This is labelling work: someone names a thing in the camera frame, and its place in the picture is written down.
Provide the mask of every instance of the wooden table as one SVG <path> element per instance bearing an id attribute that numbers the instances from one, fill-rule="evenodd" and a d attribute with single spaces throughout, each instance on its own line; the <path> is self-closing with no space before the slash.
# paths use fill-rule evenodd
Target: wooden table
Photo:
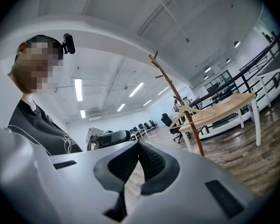
<path id="1" fill-rule="evenodd" d="M 260 146 L 261 136 L 260 136 L 260 120 L 259 120 L 259 112 L 257 109 L 256 101 L 254 99 L 254 93 L 247 94 L 232 94 L 225 100 L 221 101 L 214 106 L 209 107 L 208 111 L 215 111 L 217 114 L 205 114 L 205 113 L 197 113 L 192 116 L 193 122 L 196 128 L 200 128 L 203 125 L 208 125 L 214 123 L 218 120 L 221 120 L 228 115 L 233 114 L 234 112 L 238 112 L 238 117 L 241 123 L 241 127 L 244 128 L 242 114 L 240 109 L 246 106 L 247 104 L 252 104 L 254 119 L 255 119 L 255 129 L 256 129 L 256 146 Z M 190 132 L 192 130 L 191 125 L 188 120 L 184 123 L 184 126 L 180 128 L 180 132 L 186 142 L 187 148 L 189 152 L 192 152 L 192 148 L 190 145 L 190 140 L 188 139 L 186 132 Z"/>

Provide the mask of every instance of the gray shirt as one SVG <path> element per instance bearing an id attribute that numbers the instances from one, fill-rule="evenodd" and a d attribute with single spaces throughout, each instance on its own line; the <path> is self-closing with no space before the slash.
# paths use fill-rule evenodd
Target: gray shirt
<path id="1" fill-rule="evenodd" d="M 78 144 L 36 105 L 36 110 L 20 100 L 8 127 L 31 142 L 42 145 L 48 155 L 82 152 Z"/>

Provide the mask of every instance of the black camera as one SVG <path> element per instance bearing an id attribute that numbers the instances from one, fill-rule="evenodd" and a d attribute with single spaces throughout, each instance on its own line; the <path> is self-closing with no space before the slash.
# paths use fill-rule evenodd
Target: black camera
<path id="1" fill-rule="evenodd" d="M 64 53 L 74 54 L 76 52 L 76 49 L 75 49 L 73 37 L 70 34 L 65 33 L 63 35 L 63 38 L 64 38 L 64 42 L 62 43 L 62 47 Z"/>

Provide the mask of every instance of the white wall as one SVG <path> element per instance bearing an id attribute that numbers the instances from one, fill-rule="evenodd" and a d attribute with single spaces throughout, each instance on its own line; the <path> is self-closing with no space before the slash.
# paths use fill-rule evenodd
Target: white wall
<path id="1" fill-rule="evenodd" d="M 255 29 L 252 29 L 247 36 L 246 40 L 243 42 L 243 44 L 240 46 L 240 51 L 235 57 L 235 60 L 232 61 L 230 65 L 228 65 L 225 69 L 223 69 L 220 73 L 217 73 L 214 77 L 208 79 L 207 82 L 204 82 L 202 85 L 196 87 L 194 89 L 194 95 L 199 96 L 202 98 L 203 96 L 207 95 L 208 92 L 204 85 L 208 83 L 210 80 L 214 79 L 224 71 L 228 70 L 230 75 L 232 77 L 235 77 L 243 66 L 248 64 L 255 56 L 257 56 L 263 49 L 265 49 L 269 45 L 268 41 L 266 38 L 262 35 L 259 34 Z M 248 79 L 251 75 L 245 75 L 245 78 Z M 248 84 L 251 86 L 253 85 L 257 80 L 256 79 L 251 79 L 248 81 Z M 239 78 L 235 81 L 235 84 L 237 86 L 241 85 L 243 83 L 243 79 Z M 260 84 L 257 84 L 254 87 L 254 91 L 258 90 L 260 88 Z M 242 85 L 239 88 L 239 91 L 242 93 L 245 90 L 247 90 L 246 85 Z M 203 106 L 206 106 L 208 104 L 212 103 L 210 98 L 206 99 L 203 101 Z"/>
<path id="2" fill-rule="evenodd" d="M 182 98 L 188 97 L 189 100 L 194 100 L 196 97 L 191 88 L 186 84 L 180 84 L 176 86 L 176 89 Z M 154 101 L 147 109 L 151 120 L 155 121 L 158 126 L 164 126 L 161 121 L 162 114 L 166 113 L 171 119 L 177 116 L 177 113 L 173 109 L 174 105 L 174 93 L 171 89 L 162 95 L 158 100 Z"/>
<path id="3" fill-rule="evenodd" d="M 144 124 L 149 120 L 153 120 L 147 110 L 135 111 L 123 115 L 116 115 L 107 118 L 101 118 L 93 121 L 88 119 L 80 119 L 73 121 L 67 125 L 67 130 L 77 144 L 86 151 L 86 135 L 89 127 L 95 127 L 104 131 L 112 130 L 130 130 L 134 127 L 138 128 L 138 124 Z"/>
<path id="4" fill-rule="evenodd" d="M 0 66 L 0 128 L 8 126 L 22 92 L 14 85 Z"/>

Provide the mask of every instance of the fluorescent light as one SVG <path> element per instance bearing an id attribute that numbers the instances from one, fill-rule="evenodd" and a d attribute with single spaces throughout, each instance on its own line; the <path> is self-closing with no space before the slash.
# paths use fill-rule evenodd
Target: fluorescent light
<path id="1" fill-rule="evenodd" d="M 75 79 L 75 89 L 77 101 L 82 101 L 82 80 Z"/>
<path id="2" fill-rule="evenodd" d="M 144 83 L 141 82 L 141 83 L 136 87 L 136 89 L 129 95 L 129 97 L 132 97 L 132 96 L 137 92 L 137 90 L 140 89 L 140 87 L 141 87 L 143 84 L 144 84 Z"/>
<path id="3" fill-rule="evenodd" d="M 119 109 L 117 110 L 117 112 L 121 111 L 121 109 L 125 106 L 125 104 L 122 104 Z"/>
<path id="4" fill-rule="evenodd" d="M 85 118 L 85 110 L 80 110 L 81 116 L 84 119 Z"/>
<path id="5" fill-rule="evenodd" d="M 164 90 L 162 90 L 158 95 L 161 95 L 168 88 L 169 88 L 169 86 L 167 86 Z"/>
<path id="6" fill-rule="evenodd" d="M 147 101 L 143 106 L 146 106 L 151 100 Z"/>

